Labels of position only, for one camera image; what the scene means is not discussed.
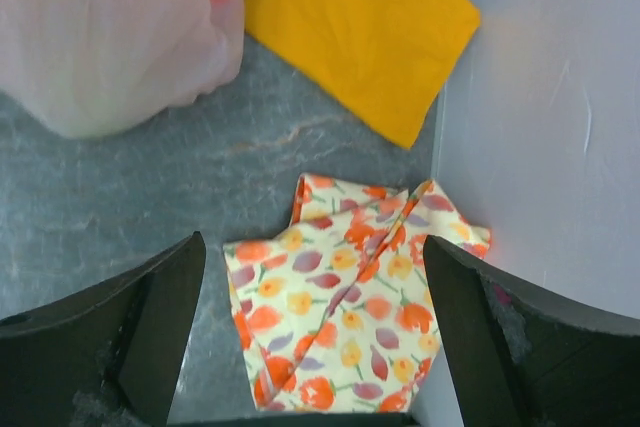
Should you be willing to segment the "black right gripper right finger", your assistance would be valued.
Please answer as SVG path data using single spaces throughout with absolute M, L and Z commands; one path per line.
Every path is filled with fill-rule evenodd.
M 442 237 L 423 259 L 467 426 L 636 426 L 639 322 L 497 269 Z

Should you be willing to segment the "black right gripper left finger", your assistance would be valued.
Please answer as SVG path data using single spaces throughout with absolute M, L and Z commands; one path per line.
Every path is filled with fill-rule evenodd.
M 195 232 L 139 267 L 2 319 L 2 425 L 166 425 L 205 263 Z

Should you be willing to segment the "pink plastic bag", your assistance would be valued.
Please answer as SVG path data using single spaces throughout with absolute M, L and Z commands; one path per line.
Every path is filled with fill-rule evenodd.
M 1 0 L 1 90 L 70 139 L 128 130 L 239 73 L 243 0 Z

